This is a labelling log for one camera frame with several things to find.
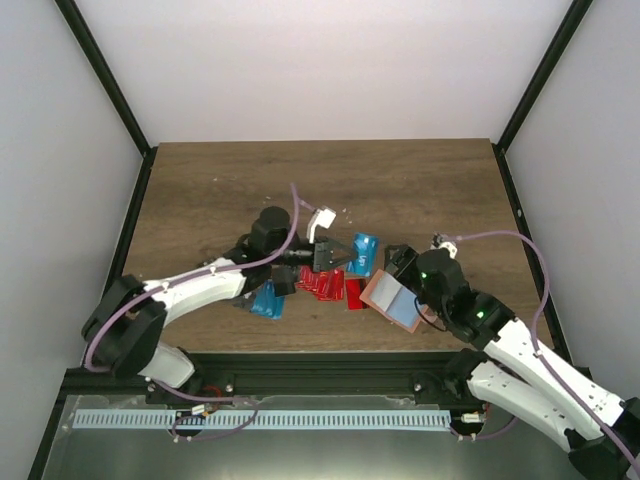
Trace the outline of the red VIP card pile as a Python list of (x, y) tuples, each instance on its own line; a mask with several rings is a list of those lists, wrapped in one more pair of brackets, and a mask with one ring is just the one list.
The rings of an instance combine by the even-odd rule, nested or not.
[(319, 301), (341, 301), (345, 292), (345, 272), (341, 269), (313, 272), (309, 267), (302, 267), (296, 287), (311, 293)]

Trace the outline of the left black frame post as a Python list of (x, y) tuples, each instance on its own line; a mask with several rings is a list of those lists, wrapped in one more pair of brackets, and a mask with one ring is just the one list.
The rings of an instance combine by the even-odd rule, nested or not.
[(151, 151), (151, 146), (77, 2), (73, 0), (55, 0), (54, 3), (102, 85), (136, 149), (143, 157), (146, 157)]

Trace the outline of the black card pile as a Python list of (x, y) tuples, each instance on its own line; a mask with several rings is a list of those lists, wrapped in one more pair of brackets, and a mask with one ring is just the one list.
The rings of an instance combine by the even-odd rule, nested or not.
[(232, 299), (231, 304), (236, 308), (250, 311), (255, 303), (255, 298), (256, 295), (254, 293), (249, 293)]

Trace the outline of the single blue card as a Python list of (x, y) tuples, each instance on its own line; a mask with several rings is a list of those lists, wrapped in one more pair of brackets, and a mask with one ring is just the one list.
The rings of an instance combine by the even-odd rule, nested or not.
[(347, 271), (361, 277), (373, 273), (380, 240), (377, 236), (358, 232), (354, 235), (352, 247), (356, 257), (347, 264)]

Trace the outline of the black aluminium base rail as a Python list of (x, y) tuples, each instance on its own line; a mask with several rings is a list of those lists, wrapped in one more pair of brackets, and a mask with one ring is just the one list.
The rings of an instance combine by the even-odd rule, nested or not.
[(181, 390), (224, 396), (391, 396), (418, 403), (463, 405), (474, 399), (463, 386), (487, 358), (459, 352), (195, 353), (196, 373)]

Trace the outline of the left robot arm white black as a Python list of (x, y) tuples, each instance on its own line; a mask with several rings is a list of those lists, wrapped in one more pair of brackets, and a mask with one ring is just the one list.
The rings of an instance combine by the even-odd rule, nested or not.
[(145, 282), (132, 275), (116, 279), (82, 328), (85, 368), (117, 379), (147, 377), (181, 403), (196, 402), (204, 392), (201, 369), (185, 350), (161, 341), (164, 329), (207, 305), (251, 294), (267, 281), (277, 293), (290, 294), (303, 268), (331, 272), (354, 260), (352, 247), (316, 232), (335, 217), (327, 207), (315, 210), (305, 236), (299, 236), (297, 213), (267, 207), (230, 250), (194, 270)]

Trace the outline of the blue card pile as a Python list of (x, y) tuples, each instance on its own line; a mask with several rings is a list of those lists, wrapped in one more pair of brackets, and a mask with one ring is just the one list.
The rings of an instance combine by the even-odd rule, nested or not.
[(255, 292), (250, 312), (272, 320), (280, 320), (284, 310), (285, 297), (278, 297), (272, 280), (267, 280)]

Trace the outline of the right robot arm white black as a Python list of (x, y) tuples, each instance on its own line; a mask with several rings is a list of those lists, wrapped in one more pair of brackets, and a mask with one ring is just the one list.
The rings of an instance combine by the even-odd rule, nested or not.
[(385, 272), (469, 346), (444, 378), (447, 396), (509, 412), (553, 440), (586, 479), (638, 472), (638, 398), (608, 391), (535, 339), (504, 303), (469, 285), (455, 255), (450, 242), (423, 253), (400, 244), (384, 259)]

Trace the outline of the lone red card magnetic stripe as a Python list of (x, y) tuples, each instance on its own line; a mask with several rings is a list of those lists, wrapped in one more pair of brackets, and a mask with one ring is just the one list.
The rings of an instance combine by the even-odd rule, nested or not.
[(368, 305), (361, 299), (367, 286), (365, 278), (349, 278), (345, 280), (345, 296), (349, 310), (364, 310)]

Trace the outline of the pink leather card holder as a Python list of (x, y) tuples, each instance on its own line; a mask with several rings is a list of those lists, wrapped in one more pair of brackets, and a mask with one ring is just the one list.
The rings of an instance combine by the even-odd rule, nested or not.
[(420, 324), (441, 330), (439, 318), (417, 296), (395, 277), (378, 270), (370, 279), (359, 299), (392, 324), (414, 333)]

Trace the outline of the black frame post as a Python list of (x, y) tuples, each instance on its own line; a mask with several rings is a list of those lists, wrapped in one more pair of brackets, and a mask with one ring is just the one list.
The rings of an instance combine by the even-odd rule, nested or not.
[(143, 157), (146, 157), (151, 151), (151, 146), (77, 2), (73, 0), (55, 0), (54, 3), (102, 85), (136, 149)]
[(592, 3), (592, 0), (570, 3), (496, 144), (500, 151), (506, 152), (512, 145)]

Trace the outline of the right black frame post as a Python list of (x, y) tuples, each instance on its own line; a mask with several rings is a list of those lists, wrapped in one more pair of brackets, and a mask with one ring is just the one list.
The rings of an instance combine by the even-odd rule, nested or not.
[(506, 152), (512, 145), (592, 3), (592, 0), (570, 3), (496, 144), (500, 151)]

